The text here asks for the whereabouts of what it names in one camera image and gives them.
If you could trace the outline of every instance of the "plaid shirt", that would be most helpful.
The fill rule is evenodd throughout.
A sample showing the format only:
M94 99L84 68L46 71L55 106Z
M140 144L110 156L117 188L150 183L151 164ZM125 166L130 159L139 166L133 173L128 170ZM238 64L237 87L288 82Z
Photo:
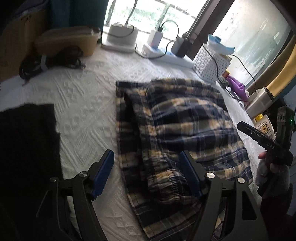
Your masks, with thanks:
M188 150L220 178L252 182L247 150L222 95L194 80L117 82L118 155L127 195L150 240L186 240L199 201L191 195L179 154ZM224 205L213 239L221 232Z

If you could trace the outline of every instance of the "hand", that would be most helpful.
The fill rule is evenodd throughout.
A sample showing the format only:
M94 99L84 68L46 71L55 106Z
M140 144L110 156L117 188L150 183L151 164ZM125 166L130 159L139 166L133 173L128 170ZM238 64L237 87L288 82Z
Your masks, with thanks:
M276 174L278 179L270 189L268 196L278 196L284 192L287 192L290 184L289 168L286 165L276 165L266 160L266 152L259 154L258 159L260 160L255 184L261 187L268 178L271 178L270 173Z
M266 157L266 151L264 151L264 152L261 152L260 154L259 154L259 156L258 156L258 159L259 160L264 160L265 159L265 157ZM274 164L274 163L267 163L267 162L265 162L265 165L267 165L267 168L272 172L272 173L279 173L280 172L280 170L281 170L281 165L276 165L276 164Z

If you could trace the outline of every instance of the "tissue box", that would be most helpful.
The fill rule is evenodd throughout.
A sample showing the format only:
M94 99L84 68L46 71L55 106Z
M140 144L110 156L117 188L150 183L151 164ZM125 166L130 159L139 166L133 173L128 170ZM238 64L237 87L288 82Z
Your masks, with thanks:
M207 49L207 51L209 51L211 56L216 60L218 65L218 76L220 77L228 68L228 66L230 65L230 62L227 61L225 58L223 58L220 54L217 54L216 52L211 50L209 47L207 47L206 44L203 44L203 46ZM211 82L211 83L216 83L216 81L218 81L217 66L214 60L207 53L207 51L203 46L200 48L200 50L198 51L197 55L193 60L194 62L193 69L202 80Z

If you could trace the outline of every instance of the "white mug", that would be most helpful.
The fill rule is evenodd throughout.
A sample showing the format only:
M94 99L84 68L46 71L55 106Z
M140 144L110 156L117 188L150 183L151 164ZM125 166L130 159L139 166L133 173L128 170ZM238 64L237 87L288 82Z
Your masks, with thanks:
M268 118L267 115L263 116L260 120L258 120L255 124L255 128L269 136L272 139L276 139L276 135L274 133L274 128Z

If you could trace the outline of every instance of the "textured white bedspread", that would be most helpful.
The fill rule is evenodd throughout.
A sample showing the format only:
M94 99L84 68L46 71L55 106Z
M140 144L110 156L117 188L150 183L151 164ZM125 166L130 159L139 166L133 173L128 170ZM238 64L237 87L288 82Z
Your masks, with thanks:
M57 131L61 133L64 178L72 178L80 171L88 170L106 149L113 150L115 163L103 194L93 202L94 209L108 240L144 240L125 194L117 159L115 82L149 82L163 77L199 78L190 69L159 60L151 62L136 54L105 51L99 46L93 56L83 62L86 64L84 71L53 68L23 87L20 77L1 83L0 111L23 103L54 103ZM234 124L240 121L252 124L239 103L219 85L216 87L224 96ZM259 163L257 156L263 149L243 133L239 135L255 174Z

